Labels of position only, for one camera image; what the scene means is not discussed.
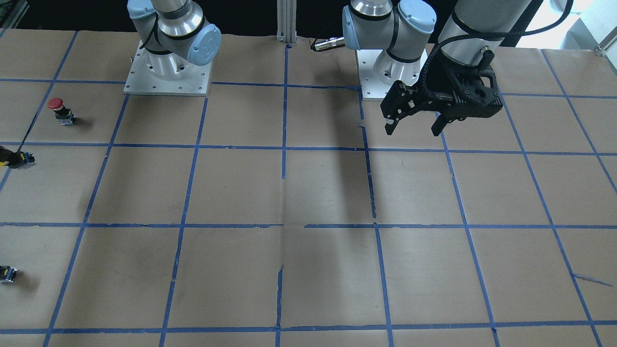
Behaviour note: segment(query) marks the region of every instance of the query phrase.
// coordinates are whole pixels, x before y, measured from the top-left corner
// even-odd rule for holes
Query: white mounting plate
[[[212,63],[205,66],[191,64],[182,71],[183,78],[164,80],[150,71],[146,53],[145,49],[139,48],[135,52],[131,72],[124,85],[125,94],[207,96]]]
[[[361,49],[356,51],[358,58],[358,73],[360,74],[360,84],[362,85],[362,99],[367,101],[382,101],[392,84],[383,83],[375,74],[373,65],[382,49]],[[426,61],[426,50],[422,52],[420,57],[420,65],[418,71],[415,72],[416,77],[411,80],[411,83],[405,82],[408,86],[414,85],[420,76],[420,70]]]

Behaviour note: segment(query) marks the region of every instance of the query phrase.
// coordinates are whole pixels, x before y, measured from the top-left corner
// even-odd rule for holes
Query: metal post
[[[600,42],[594,50],[596,56],[606,56],[607,51],[617,42],[617,27],[611,31],[608,36]]]
[[[296,44],[296,0],[278,0],[276,40]]]

